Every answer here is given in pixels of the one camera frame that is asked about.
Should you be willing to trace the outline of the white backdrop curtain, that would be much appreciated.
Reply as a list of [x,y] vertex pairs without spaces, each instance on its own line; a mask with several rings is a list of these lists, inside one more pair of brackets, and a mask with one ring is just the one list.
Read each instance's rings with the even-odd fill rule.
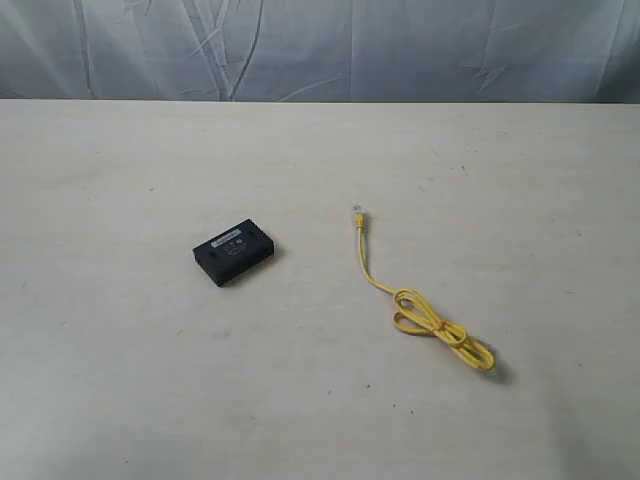
[[635,1],[5,1],[5,98],[639,99]]

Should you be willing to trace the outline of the black electronic box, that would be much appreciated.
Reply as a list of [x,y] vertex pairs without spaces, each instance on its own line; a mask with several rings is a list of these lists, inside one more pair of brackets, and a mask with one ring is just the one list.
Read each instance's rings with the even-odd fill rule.
[[194,260],[217,287],[223,287],[272,257],[274,241],[246,219],[192,250]]

